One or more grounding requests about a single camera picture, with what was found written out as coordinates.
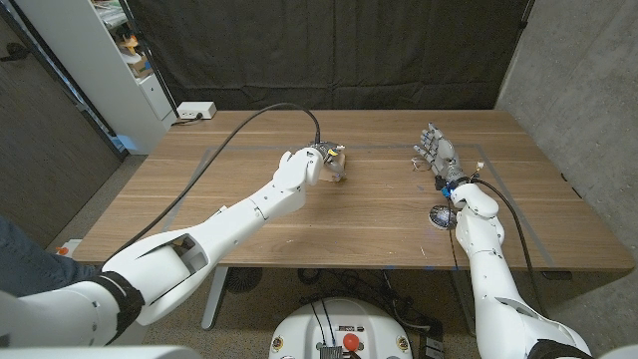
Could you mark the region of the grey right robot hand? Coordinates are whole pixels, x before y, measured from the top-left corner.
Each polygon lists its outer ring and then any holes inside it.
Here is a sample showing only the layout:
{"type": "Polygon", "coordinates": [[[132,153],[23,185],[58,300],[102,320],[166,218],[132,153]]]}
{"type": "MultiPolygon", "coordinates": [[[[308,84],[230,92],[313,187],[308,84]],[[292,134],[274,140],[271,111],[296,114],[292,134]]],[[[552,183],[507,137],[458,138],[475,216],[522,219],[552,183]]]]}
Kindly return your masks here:
{"type": "Polygon", "coordinates": [[[452,192],[468,182],[453,144],[433,123],[422,130],[421,142],[414,146],[417,154],[435,175],[436,190],[452,192]]]}

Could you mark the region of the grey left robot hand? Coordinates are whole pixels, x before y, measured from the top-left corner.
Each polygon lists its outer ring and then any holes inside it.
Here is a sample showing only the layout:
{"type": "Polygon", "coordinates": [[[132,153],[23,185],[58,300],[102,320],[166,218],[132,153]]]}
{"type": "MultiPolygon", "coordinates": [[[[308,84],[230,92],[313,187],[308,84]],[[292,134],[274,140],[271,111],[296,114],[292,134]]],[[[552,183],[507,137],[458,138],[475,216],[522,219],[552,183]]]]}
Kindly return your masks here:
{"type": "Polygon", "coordinates": [[[319,174],[320,180],[338,182],[345,177],[346,156],[345,147],[332,142],[313,144],[323,157],[323,167],[319,174]]]}

